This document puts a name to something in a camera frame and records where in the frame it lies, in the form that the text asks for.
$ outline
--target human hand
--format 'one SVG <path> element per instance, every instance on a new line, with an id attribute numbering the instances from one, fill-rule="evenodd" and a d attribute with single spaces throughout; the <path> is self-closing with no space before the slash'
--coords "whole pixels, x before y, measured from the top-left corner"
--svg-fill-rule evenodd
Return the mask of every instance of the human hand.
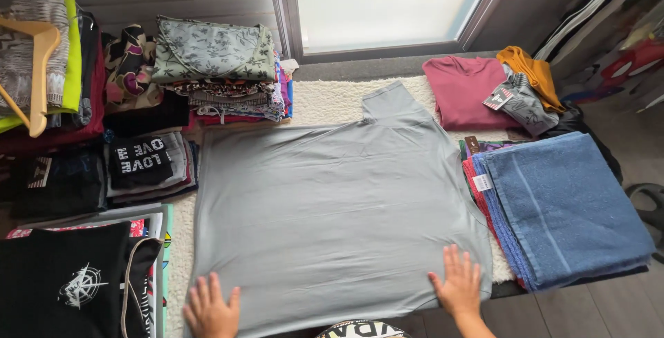
<path id="1" fill-rule="evenodd" d="M 234 288 L 228 305 L 224 302 L 216 272 L 210 273 L 210 287 L 205 277 L 198 287 L 189 290 L 189 304 L 182 308 L 189 328 L 196 338 L 234 338 L 240 320 L 240 288 Z"/>
<path id="2" fill-rule="evenodd" d="M 443 248 L 443 261 L 444 283 L 435 273 L 429 272 L 438 300 L 455 319 L 465 314 L 479 316 L 479 264 L 471 266 L 468 252 L 463 253 L 462 263 L 455 244 Z"/>

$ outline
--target blue towel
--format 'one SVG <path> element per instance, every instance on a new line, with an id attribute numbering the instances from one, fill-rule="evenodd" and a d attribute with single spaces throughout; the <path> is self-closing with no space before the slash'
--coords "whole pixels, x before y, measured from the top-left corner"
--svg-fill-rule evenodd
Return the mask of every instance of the blue towel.
<path id="1" fill-rule="evenodd" d="M 485 153 L 534 290 L 644 265 L 655 251 L 589 135 L 568 133 Z"/>
<path id="2" fill-rule="evenodd" d="M 483 157 L 486 153 L 478 153 L 471 156 L 473 161 L 473 168 L 477 175 L 484 175 L 487 173 L 486 166 L 483 160 Z M 512 268 L 512 272 L 523 280 L 524 286 L 528 291 L 534 291 L 534 275 L 533 271 L 528 265 L 528 261 L 525 259 L 525 255 L 519 246 L 519 242 L 512 233 L 512 229 L 509 227 L 505 219 L 505 213 L 502 211 L 502 207 L 496 196 L 495 189 L 489 189 L 482 192 L 484 195 L 485 201 L 487 201 L 487 206 L 489 207 L 489 214 L 491 215 L 491 220 L 494 222 L 494 229 L 496 235 L 498 236 L 498 241 L 502 246 L 502 252 L 505 253 L 505 258 L 507 258 L 507 263 Z"/>

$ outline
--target green floral fabric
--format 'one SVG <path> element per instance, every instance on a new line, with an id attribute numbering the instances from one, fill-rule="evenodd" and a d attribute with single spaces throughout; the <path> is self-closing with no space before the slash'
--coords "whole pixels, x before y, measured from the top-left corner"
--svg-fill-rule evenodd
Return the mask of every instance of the green floral fabric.
<path id="1" fill-rule="evenodd" d="M 240 27 L 157 16 L 152 80 L 231 78 L 274 80 L 274 43 L 263 25 Z"/>

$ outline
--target clothes hanger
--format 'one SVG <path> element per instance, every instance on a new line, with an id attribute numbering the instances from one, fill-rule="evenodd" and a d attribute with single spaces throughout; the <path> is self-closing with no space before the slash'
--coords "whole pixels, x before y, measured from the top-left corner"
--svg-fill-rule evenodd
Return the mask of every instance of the clothes hanger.
<path id="1" fill-rule="evenodd" d="M 0 86 L 0 95 L 30 130 L 30 137 L 38 137 L 46 129 L 46 63 L 60 44 L 60 31 L 49 22 L 19 21 L 0 18 L 0 26 L 33 37 L 33 87 L 30 94 L 30 119 Z"/>

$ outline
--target white fluffy rug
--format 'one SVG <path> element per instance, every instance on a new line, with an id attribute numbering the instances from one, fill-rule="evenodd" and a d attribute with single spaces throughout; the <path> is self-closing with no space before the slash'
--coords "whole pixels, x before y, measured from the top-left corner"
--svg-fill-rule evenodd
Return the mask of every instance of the white fluffy rug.
<path id="1" fill-rule="evenodd" d="M 400 80 L 408 91 L 437 120 L 436 100 L 425 76 L 374 80 L 371 82 L 294 82 L 294 117 L 287 125 L 322 125 L 330 123 L 355 122 L 362 119 L 362 96 Z M 458 141 L 466 136 L 475 135 L 478 139 L 497 141 L 507 139 L 504 130 L 448 132 Z M 166 336 L 181 337 L 184 321 L 182 305 L 187 294 L 187 286 L 193 266 L 193 219 L 195 193 L 173 201 L 174 219 L 172 242 L 170 245 L 170 274 L 168 295 L 168 317 Z M 494 255 L 494 282 L 514 280 L 514 274 L 491 236 L 491 250 Z"/>

